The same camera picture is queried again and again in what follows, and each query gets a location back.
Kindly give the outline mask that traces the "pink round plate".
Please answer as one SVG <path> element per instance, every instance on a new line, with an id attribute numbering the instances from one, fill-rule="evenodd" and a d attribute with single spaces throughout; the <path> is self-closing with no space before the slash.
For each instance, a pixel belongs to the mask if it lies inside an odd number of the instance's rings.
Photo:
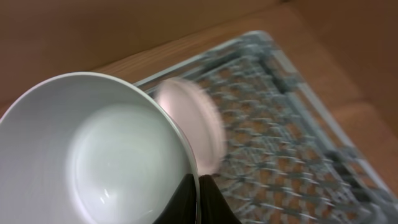
<path id="1" fill-rule="evenodd" d="M 198 174 L 216 173 L 226 155 L 226 131 L 209 94 L 192 81 L 169 78 L 157 87 L 155 101 L 189 141 Z"/>

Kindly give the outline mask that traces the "grey melamine bowl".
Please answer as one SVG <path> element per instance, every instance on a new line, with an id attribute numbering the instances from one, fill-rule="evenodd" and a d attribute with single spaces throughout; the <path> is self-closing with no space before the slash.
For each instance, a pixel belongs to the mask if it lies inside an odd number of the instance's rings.
<path id="1" fill-rule="evenodd" d="M 2 223 L 154 223 L 186 174 L 190 145 L 124 80 L 76 72 L 22 94 L 1 118 Z"/>

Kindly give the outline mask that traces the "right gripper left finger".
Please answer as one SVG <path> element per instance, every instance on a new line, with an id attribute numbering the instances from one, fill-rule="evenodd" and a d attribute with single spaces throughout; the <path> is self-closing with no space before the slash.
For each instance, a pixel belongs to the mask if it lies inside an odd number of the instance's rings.
<path id="1" fill-rule="evenodd" d="M 154 224 L 195 224 L 197 191 L 192 174 L 186 174 Z"/>

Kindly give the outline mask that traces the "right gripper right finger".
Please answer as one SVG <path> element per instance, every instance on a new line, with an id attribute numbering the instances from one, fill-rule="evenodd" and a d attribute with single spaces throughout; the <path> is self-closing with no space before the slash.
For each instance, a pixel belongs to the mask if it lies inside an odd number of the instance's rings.
<path id="1" fill-rule="evenodd" d="M 241 224 L 210 175 L 199 178 L 202 224 Z"/>

